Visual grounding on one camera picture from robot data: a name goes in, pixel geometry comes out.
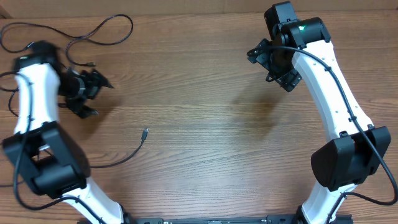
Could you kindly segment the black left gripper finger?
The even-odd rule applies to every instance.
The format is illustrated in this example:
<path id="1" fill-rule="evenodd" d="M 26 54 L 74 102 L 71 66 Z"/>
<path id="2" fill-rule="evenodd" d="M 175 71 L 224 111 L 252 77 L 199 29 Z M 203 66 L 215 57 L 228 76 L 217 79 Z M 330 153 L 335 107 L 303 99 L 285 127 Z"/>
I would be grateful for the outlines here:
<path id="1" fill-rule="evenodd" d="M 102 75 L 97 69 L 92 69 L 91 74 L 93 75 L 95 85 L 98 87 L 105 86 L 107 88 L 114 88 L 109 80 Z"/>
<path id="2" fill-rule="evenodd" d="M 99 113 L 93 108 L 83 105 L 81 109 L 76 113 L 76 115 L 81 119 L 85 119 L 88 118 L 89 116 L 99 115 Z"/>

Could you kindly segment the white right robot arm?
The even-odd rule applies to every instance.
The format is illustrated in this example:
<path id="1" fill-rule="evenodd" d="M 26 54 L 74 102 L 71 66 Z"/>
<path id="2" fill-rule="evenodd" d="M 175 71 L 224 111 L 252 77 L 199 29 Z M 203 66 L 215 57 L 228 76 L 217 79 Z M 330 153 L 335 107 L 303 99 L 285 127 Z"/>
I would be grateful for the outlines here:
<path id="1" fill-rule="evenodd" d="M 247 53 L 267 71 L 267 81 L 292 91 L 305 82 L 322 118 L 326 144 L 311 157 L 316 182 L 293 215 L 279 223 L 351 223 L 336 213 L 349 195 L 379 167 L 391 142 L 386 127 L 376 128 L 353 96 L 336 61 L 331 36 L 317 17 L 266 18 L 270 33 Z"/>

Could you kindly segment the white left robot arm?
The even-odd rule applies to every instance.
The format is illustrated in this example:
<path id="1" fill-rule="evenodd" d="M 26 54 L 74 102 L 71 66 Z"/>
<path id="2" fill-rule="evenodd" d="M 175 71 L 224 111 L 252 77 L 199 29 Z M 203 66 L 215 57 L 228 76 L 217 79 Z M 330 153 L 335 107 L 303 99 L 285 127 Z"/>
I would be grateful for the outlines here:
<path id="1" fill-rule="evenodd" d="M 97 70 L 63 73 L 57 48 L 32 44 L 31 54 L 16 58 L 12 74 L 19 90 L 19 118 L 2 148 L 14 166 L 16 200 L 29 210 L 65 202 L 87 223 L 134 223 L 123 206 L 111 200 L 91 176 L 82 148 L 61 127 L 58 97 L 81 118 L 96 114 L 85 105 L 110 82 Z"/>

